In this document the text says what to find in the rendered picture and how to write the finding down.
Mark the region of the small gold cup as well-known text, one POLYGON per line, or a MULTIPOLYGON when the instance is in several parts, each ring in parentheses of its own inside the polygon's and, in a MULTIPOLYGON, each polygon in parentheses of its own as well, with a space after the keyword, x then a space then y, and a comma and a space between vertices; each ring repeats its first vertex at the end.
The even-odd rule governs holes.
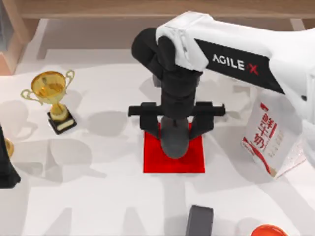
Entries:
POLYGON ((14 144, 8 138, 5 138, 4 140, 8 156, 11 158, 14 152, 14 144))

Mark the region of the gold trophy with black base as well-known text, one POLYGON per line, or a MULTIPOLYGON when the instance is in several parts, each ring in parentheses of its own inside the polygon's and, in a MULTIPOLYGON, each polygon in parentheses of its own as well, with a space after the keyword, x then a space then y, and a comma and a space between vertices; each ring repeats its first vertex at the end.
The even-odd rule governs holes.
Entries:
POLYGON ((32 80, 30 90, 25 89, 20 94, 25 100, 37 101, 41 105, 51 105, 47 116, 57 135, 77 125, 68 107, 61 103, 74 76, 75 72, 73 70, 67 71, 65 75, 57 71, 46 71, 32 80))

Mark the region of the dark grey computer mouse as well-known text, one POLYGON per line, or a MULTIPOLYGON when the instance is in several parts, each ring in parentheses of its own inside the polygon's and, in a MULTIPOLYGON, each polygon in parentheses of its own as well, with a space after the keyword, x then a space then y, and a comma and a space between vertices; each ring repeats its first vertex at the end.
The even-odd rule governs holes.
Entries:
POLYGON ((180 159, 186 154, 189 147, 189 122, 186 118, 173 120, 162 117, 161 146, 171 159, 180 159))

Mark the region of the flat red square mat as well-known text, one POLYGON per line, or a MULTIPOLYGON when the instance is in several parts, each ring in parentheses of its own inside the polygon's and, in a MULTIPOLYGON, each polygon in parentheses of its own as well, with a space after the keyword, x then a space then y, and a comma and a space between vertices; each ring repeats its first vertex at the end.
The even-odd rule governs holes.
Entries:
POLYGON ((196 174, 204 173, 204 152, 202 137, 189 140, 186 154, 180 159, 169 158, 162 149, 161 139, 144 133, 143 172, 150 174, 196 174))

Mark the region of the white and red milk carton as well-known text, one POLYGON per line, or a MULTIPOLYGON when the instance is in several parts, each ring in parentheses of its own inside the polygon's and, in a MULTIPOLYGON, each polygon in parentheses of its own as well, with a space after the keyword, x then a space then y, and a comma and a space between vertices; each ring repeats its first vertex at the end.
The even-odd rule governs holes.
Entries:
POLYGON ((253 104, 242 145, 272 178, 305 162, 302 122, 283 95, 263 90, 253 104))

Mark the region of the dark grey box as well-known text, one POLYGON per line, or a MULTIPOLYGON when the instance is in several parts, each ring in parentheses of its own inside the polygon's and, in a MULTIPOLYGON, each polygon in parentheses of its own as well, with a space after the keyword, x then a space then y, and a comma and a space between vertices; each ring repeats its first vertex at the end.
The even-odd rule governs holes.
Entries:
POLYGON ((192 205, 189 210, 185 236, 211 236, 214 210, 209 207, 192 205))

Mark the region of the orange-red bowl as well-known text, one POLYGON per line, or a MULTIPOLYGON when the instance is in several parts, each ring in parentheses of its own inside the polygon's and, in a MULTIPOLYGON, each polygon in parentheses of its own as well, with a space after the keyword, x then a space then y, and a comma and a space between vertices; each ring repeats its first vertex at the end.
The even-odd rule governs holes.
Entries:
POLYGON ((256 227, 250 236, 289 236, 289 234, 278 226, 263 224, 256 227))

